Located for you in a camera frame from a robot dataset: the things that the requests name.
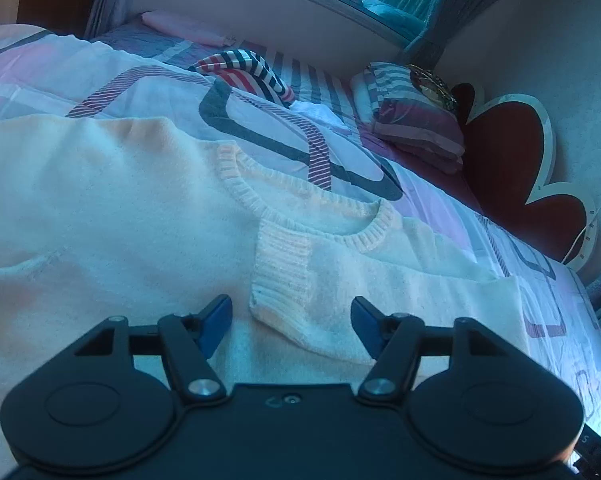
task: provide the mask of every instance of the sweater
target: sweater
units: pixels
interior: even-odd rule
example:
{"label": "sweater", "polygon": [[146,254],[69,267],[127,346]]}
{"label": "sweater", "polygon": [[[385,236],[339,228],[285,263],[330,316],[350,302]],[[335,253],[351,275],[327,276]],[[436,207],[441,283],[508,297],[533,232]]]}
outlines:
{"label": "sweater", "polygon": [[[222,293],[234,320],[210,364],[228,388],[360,383],[358,294],[435,324],[474,316],[525,345],[515,278],[386,200],[321,190],[165,119],[0,123],[0,403],[106,317],[152,324]],[[11,465],[0,433],[0,476]]]}

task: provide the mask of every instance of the heart-shaped headboard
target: heart-shaped headboard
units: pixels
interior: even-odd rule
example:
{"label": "heart-shaped headboard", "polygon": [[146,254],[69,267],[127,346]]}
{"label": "heart-shaped headboard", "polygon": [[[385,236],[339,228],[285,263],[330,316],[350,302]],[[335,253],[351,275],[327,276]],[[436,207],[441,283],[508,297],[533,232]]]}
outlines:
{"label": "heart-shaped headboard", "polygon": [[480,85],[453,89],[465,134],[465,178],[485,215],[532,247],[580,270],[593,251],[598,223],[591,196],[569,182],[549,184],[555,136],[545,107],[535,97],[508,94],[484,102]]}

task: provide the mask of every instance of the black device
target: black device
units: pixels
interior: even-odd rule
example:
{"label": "black device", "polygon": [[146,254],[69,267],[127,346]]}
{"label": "black device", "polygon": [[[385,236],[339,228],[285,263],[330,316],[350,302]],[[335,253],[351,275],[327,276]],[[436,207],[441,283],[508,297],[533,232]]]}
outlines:
{"label": "black device", "polygon": [[[20,466],[8,480],[601,480],[601,438],[574,392],[469,318],[453,328],[385,316],[351,323],[376,360],[349,384],[237,384],[207,359],[229,329],[220,296],[197,315],[130,327],[110,317],[14,387],[0,423]],[[136,370],[161,356],[171,386]],[[412,389],[421,356],[449,369]]]}

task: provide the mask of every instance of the ribbed neckline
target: ribbed neckline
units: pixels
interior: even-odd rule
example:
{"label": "ribbed neckline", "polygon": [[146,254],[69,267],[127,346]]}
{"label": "ribbed neckline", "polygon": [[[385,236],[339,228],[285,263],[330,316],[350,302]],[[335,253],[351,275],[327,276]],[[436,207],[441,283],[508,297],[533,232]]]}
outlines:
{"label": "ribbed neckline", "polygon": [[[299,192],[302,195],[314,194],[321,198],[322,202],[330,202],[340,208],[344,214],[365,218],[372,217],[370,223],[361,231],[350,235],[336,235],[322,232],[310,226],[306,226],[283,215],[269,206],[258,193],[245,181],[241,168],[266,178],[271,184]],[[243,152],[237,144],[222,143],[218,146],[218,169],[221,179],[234,198],[243,206],[248,208],[258,218],[266,219],[279,226],[302,233],[317,235],[344,244],[361,253],[375,249],[385,239],[385,235],[392,225],[400,221],[398,212],[388,200],[383,198],[376,202],[365,203],[338,195],[330,191],[314,186],[310,182],[301,180],[294,176],[280,173],[280,171],[265,168],[253,160],[247,153]]]}

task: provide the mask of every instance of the patterned duvet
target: patterned duvet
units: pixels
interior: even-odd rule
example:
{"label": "patterned duvet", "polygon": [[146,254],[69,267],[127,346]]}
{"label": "patterned duvet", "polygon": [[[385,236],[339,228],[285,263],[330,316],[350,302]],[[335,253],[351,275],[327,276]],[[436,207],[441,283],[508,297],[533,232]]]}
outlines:
{"label": "patterned duvet", "polygon": [[[120,39],[116,47],[123,44]],[[168,60],[186,56],[186,46],[169,48],[174,54]],[[165,50],[155,51],[154,59],[146,59],[39,27],[0,26],[0,120],[42,112],[166,116],[199,137],[190,124],[202,118],[214,128],[213,139],[236,140],[265,166],[357,200],[391,200],[402,215],[420,218],[447,235],[482,266],[518,277],[531,356],[576,391],[587,424],[601,434],[601,331],[572,270],[411,171],[369,152],[356,132],[341,136],[223,82],[169,66],[161,60]],[[197,59],[205,55],[191,53]]]}

